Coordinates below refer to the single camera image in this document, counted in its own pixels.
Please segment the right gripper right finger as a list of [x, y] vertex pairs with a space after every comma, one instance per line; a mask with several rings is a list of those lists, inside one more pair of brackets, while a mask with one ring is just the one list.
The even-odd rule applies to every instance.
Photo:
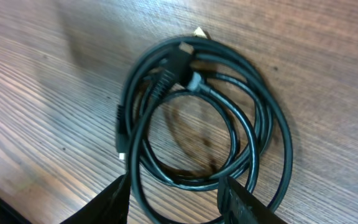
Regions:
[[287, 224], [232, 177], [221, 177], [217, 205], [225, 223]]

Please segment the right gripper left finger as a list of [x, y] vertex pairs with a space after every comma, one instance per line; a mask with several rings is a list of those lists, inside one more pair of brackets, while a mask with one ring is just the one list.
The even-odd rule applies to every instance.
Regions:
[[126, 224], [130, 194], [131, 178], [121, 175], [62, 224]]

